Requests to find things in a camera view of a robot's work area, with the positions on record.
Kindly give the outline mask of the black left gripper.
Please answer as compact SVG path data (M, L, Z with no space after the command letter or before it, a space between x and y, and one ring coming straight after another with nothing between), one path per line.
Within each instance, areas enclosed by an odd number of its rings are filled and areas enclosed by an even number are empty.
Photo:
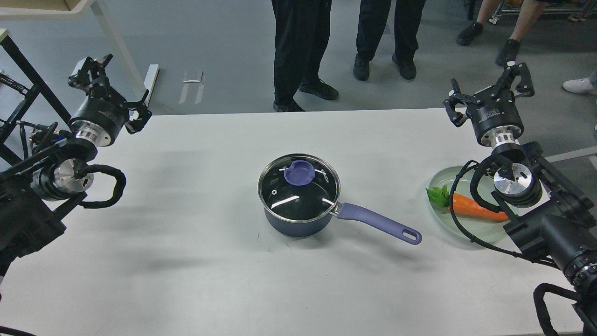
M69 128L73 133L77 133L86 126L94 127L99 132L95 140L99 147L111 146L123 126L129 134L140 132L152 117L146 103L150 93L148 89L141 100L128 102L124 96L110 87L106 66L112 58L113 54L99 59L86 57L77 62L68 78L68 85L73 89L88 91L84 102L72 115ZM137 117L128 120L129 112L136 112Z

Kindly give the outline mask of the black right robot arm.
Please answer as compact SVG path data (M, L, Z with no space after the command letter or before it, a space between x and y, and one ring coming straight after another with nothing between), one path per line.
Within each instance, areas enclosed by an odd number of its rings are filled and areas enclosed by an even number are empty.
M473 176L470 194L481 208L504 212L505 233L518 247L508 251L471 234L450 211L456 227L473 243L532 263L558 268L573 289L539 284L533 293L539 324L546 336L556 336L544 296L553 293L572 300L583 323L582 334L597 332L597 243L590 229L596 219L593 202L546 158L537 142L521 145L524 132L518 97L535 94L525 63L509 62L494 85L475 94L464 94L456 79L444 100L446 113L457 127L471 121L476 141L492 149L481 162L468 161L456 175L448 194L453 205L460 179Z

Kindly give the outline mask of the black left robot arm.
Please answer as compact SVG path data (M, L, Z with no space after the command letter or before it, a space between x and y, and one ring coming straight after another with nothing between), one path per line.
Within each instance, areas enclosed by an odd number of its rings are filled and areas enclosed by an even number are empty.
M77 206L109 208L124 193L125 174L114 167L92 164L99 147L111 146L125 129L140 132L152 116L145 102L128 102L115 90L106 67L113 55L81 60L68 84L85 93L77 112L68 117L68 129L17 118L4 130L31 128L21 135L24 158L1 173L1 277L17 258L40 251L64 234L62 220Z

